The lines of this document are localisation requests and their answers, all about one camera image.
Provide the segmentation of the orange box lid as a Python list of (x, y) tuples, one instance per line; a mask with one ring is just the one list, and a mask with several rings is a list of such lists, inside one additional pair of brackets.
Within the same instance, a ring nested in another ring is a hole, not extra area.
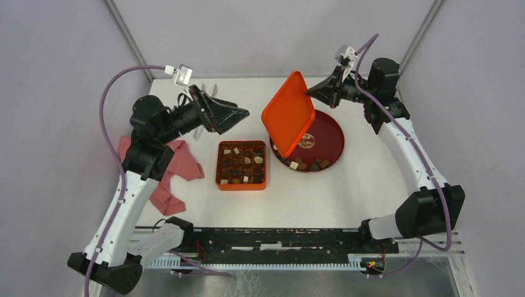
[(261, 113), (261, 121), (283, 157), (292, 154), (315, 118), (307, 90), (302, 73), (293, 71)]

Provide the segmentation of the orange chocolate box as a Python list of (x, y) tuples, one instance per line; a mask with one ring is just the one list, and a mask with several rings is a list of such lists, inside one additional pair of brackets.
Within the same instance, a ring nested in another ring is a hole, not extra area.
[[(255, 164), (260, 156), (264, 163)], [(226, 140), (218, 145), (215, 184), (221, 191), (263, 191), (267, 187), (267, 145), (261, 140)]]

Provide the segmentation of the metal serving tongs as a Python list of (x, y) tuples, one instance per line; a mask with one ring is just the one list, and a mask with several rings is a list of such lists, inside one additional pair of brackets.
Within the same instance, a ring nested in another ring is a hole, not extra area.
[(212, 96), (210, 96), (206, 91), (205, 83), (201, 84), (201, 88), (199, 89), (199, 92), (196, 93), (196, 97), (194, 98), (194, 101), (198, 105), (198, 113), (197, 115), (201, 119), (201, 124), (198, 125), (197, 128), (195, 128), (193, 132), (193, 139), (195, 141), (198, 141), (203, 132), (206, 130), (207, 132), (216, 132), (215, 124), (212, 119), (212, 110), (211, 110), (211, 98), (213, 95), (217, 93), (216, 85), (212, 91)]

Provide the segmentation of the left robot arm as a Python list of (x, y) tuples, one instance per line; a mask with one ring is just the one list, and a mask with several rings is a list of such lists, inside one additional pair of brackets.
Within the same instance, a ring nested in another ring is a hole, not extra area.
[(193, 224), (176, 217), (137, 242), (132, 242), (138, 219), (167, 172), (174, 151), (169, 142), (204, 127), (223, 134), (249, 116), (235, 103), (208, 95), (197, 86), (190, 100), (169, 108), (153, 95), (138, 99), (132, 108), (131, 144), (118, 159), (119, 183), (95, 236), (82, 252), (69, 256), (68, 266), (114, 292), (126, 295), (135, 288), (144, 269), (164, 253), (187, 252), (194, 246)]

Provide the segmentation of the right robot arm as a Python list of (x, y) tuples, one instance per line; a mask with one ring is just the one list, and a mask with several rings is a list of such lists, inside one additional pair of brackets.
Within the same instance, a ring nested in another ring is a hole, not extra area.
[(406, 184), (408, 198), (391, 215), (362, 222), (357, 242), (365, 252), (376, 251), (383, 239), (419, 238), (443, 233), (446, 241), (437, 249), (447, 250), (465, 199), (460, 185), (451, 185), (435, 168), (422, 148), (405, 105), (398, 99), (399, 65), (389, 58), (372, 62), (364, 79), (350, 58), (338, 58), (338, 66), (307, 95), (331, 108), (342, 100), (361, 103), (376, 135), (387, 146)]

